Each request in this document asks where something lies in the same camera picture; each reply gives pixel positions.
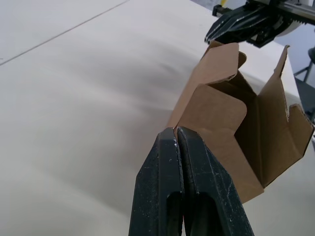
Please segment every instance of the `brown cardboard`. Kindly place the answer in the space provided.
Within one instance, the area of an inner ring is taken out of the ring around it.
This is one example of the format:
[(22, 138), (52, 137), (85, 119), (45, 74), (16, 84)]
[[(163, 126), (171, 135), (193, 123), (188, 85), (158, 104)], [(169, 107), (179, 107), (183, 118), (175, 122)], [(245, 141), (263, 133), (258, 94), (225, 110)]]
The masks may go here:
[(167, 126), (197, 131), (244, 203), (303, 157), (314, 128), (299, 105), (286, 109), (281, 74), (287, 47), (259, 95), (238, 71), (246, 61), (238, 50), (237, 43), (211, 43)]

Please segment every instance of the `robotic arm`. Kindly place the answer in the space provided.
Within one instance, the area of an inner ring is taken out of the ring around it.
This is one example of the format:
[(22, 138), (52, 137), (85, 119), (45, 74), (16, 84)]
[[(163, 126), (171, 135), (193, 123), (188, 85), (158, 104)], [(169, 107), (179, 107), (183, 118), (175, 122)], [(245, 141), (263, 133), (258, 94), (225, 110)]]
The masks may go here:
[(300, 24), (315, 25), (312, 3), (309, 0), (247, 0), (234, 10), (216, 5), (213, 15), (219, 19), (208, 31), (205, 42), (246, 41), (261, 48)]

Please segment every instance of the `chair leg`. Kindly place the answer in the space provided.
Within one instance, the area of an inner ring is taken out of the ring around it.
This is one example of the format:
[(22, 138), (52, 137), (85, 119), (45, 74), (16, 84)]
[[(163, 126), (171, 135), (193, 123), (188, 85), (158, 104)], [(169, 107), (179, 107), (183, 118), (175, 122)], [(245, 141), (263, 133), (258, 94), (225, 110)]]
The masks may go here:
[(303, 68), (302, 70), (299, 70), (298, 72), (295, 72), (295, 73), (293, 74), (294, 77), (296, 77), (297, 75), (303, 73), (303, 72), (306, 71), (308, 68), (309, 68), (309, 67), (305, 67), (305, 68)]
[(314, 119), (315, 119), (315, 109), (313, 110), (313, 112), (310, 115), (310, 120), (311, 122), (314, 124)]
[(304, 77), (304, 80), (303, 82), (306, 83), (307, 79), (309, 78), (309, 75), (310, 75), (310, 72), (311, 72), (311, 69), (312, 69), (312, 61), (310, 62), (310, 65), (308, 66), (307, 70), (306, 70), (306, 74), (305, 74), (305, 77)]

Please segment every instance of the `white table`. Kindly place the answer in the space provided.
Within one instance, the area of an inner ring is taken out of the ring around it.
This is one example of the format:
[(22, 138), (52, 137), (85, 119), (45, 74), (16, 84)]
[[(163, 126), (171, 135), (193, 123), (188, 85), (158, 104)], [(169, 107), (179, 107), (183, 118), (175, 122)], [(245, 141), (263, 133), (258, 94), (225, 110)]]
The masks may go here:
[(124, 1), (1, 1), (0, 64), (79, 26)]
[[(0, 66), (1, 235), (127, 235), (135, 176), (214, 20), (189, 0), (130, 0)], [(282, 48), (241, 45), (257, 89)], [(289, 62), (283, 82), (298, 101)], [(314, 167), (310, 148), (244, 205), (256, 236), (311, 235)]]

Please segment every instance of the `box flap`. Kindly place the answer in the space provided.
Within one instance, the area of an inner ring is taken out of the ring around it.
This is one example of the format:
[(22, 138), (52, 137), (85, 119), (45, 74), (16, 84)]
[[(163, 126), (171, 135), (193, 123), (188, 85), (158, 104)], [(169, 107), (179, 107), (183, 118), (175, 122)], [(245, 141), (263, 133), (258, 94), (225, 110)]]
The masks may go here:
[(239, 46), (237, 43), (209, 48), (194, 68), (182, 92), (167, 127), (175, 127), (182, 116), (193, 92), (199, 84), (217, 83), (230, 80), (237, 74)]
[(244, 83), (244, 81), (245, 79), (242, 74), (238, 72), (237, 75), (230, 81), (210, 84), (209, 86), (235, 97), (243, 101), (245, 104), (248, 104), (256, 97), (256, 94), (247, 83)]
[(288, 116), (281, 82), (287, 48), (284, 48), (274, 74), (257, 97), (264, 187), (303, 157), (313, 133), (313, 126), (299, 105), (291, 106)]
[[(209, 44), (209, 47), (207, 48), (206, 52), (204, 53), (204, 55), (202, 56), (202, 58), (207, 54), (207, 52), (211, 49), (211, 48), (216, 48), (218, 46), (222, 46), (224, 44), (217, 42), (217, 41), (211, 41)], [(246, 62), (246, 55), (242, 52), (239, 52), (239, 56), (238, 56), (238, 68), (240, 68), (245, 62)]]
[(199, 85), (178, 123), (200, 134), (232, 176), (243, 203), (263, 192), (234, 137), (245, 115), (246, 105), (242, 101), (210, 86)]
[(247, 114), (235, 133), (235, 138), (241, 147), (252, 170), (262, 183), (262, 161), (260, 150), (260, 125), (257, 99), (247, 103)]

